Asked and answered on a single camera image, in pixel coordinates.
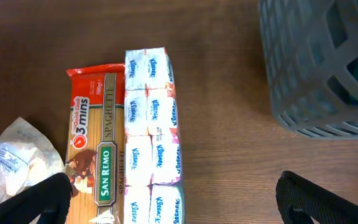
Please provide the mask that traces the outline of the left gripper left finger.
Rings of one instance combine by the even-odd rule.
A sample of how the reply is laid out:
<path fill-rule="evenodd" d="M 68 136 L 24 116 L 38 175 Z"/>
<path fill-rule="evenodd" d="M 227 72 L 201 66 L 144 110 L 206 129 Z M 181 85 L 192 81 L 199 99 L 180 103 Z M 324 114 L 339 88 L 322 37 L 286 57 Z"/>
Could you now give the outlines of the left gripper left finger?
<path fill-rule="evenodd" d="M 0 223 L 64 224 L 70 208 L 72 187 L 68 176 L 57 173 L 0 203 Z"/>

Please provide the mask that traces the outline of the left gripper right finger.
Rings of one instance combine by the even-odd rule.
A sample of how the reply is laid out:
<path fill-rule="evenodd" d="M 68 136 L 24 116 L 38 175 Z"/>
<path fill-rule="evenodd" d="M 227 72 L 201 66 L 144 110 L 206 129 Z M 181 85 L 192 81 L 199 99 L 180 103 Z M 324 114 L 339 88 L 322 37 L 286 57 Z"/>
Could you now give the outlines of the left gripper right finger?
<path fill-rule="evenodd" d="M 289 170 L 277 182 L 276 200 L 284 223 L 358 223 L 358 205 Z"/>

